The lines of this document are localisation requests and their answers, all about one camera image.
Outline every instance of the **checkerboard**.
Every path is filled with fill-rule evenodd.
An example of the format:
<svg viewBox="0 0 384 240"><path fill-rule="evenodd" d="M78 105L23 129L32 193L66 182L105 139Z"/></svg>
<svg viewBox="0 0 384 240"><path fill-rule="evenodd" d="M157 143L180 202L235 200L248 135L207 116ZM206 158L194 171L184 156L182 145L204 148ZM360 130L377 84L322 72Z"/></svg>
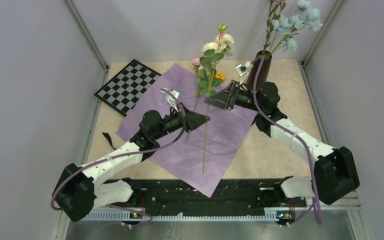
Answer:
<svg viewBox="0 0 384 240"><path fill-rule="evenodd" d="M161 74L132 60L94 95L123 116L127 116L145 91Z"/></svg>

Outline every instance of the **black vase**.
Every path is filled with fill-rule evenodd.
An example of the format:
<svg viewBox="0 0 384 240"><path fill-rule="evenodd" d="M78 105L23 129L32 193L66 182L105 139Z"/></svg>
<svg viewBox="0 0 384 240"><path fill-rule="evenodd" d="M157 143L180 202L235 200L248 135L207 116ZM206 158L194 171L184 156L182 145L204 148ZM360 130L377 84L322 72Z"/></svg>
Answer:
<svg viewBox="0 0 384 240"><path fill-rule="evenodd" d="M262 50L259 51L255 57L257 58L258 56L261 56L262 53L263 53ZM254 87L254 79L256 77L257 69L258 69L258 66L260 65L261 60L264 60L264 62L262 63L261 69L257 77L257 86L256 86L257 91L260 89L261 85L265 81L267 81L267 76L269 75L270 64L272 63L271 54L268 59L264 59L264 57L262 57L261 59L258 59L257 61L255 61L254 64L252 65L251 71L249 71L248 79L246 80L246 86L251 91L253 90L253 87Z"/></svg>

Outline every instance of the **black strap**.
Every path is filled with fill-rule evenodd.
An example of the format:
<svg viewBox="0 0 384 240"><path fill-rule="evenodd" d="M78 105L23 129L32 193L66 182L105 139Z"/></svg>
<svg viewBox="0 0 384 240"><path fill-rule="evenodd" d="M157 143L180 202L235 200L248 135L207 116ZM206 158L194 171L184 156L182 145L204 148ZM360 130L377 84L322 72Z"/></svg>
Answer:
<svg viewBox="0 0 384 240"><path fill-rule="evenodd" d="M111 139L111 136L108 134L108 132L103 132L102 135L108 140L108 143L111 146L111 148L116 150L116 148L113 147L113 140Z"/></svg>

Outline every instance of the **purple wrapping paper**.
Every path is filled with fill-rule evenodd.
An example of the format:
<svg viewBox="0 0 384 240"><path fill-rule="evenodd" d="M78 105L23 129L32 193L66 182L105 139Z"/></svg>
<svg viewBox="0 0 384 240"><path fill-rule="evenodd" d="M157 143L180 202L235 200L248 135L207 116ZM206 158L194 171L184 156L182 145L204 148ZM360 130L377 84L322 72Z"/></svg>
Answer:
<svg viewBox="0 0 384 240"><path fill-rule="evenodd" d="M128 141L138 130L143 114L148 110L157 110L161 116L169 114L170 105L161 88L175 89L180 92L179 100L189 109L194 109L197 92L197 76L174 64L143 94L134 109L121 122L116 134ZM198 99L196 112L206 114L207 105L204 96ZM236 106L232 111L211 107L208 122L205 173L203 173L205 125L187 133L173 145L159 150L150 158L162 168L185 181L207 197L211 197L233 157L241 146L250 129L256 113ZM180 130L168 134L158 142L161 146L176 138Z"/></svg>

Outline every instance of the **table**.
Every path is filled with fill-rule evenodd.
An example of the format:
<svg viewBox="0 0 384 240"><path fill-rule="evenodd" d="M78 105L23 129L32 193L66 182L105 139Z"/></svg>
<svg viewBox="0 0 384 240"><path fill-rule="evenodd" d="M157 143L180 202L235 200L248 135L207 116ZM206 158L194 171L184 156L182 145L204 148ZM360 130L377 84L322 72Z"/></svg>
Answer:
<svg viewBox="0 0 384 240"><path fill-rule="evenodd" d="M239 80L235 66L248 60L222 60L217 65L217 70L222 72L227 85L230 80ZM154 61L143 62L146 66L163 74L174 63L192 71L190 61ZM108 80L114 77L128 62L117 62L111 65ZM320 140L321 136L296 59L273 59L267 77L268 82L276 83L279 89L280 111L288 116L299 128L306 131L314 138ZM109 133L114 147L124 144L121 138L115 135L124 117L101 103L97 117L93 139L89 149L87 162L94 160L113 151L102 132ZM255 179L255 178L283 178L285 176L309 176L310 171L306 160L301 159L283 143L271 139L253 125L249 129L232 163L224 174L224 179ZM132 165L116 174L114 179L177 179L176 176L161 168L152 161L152 157L140 164Z"/></svg>

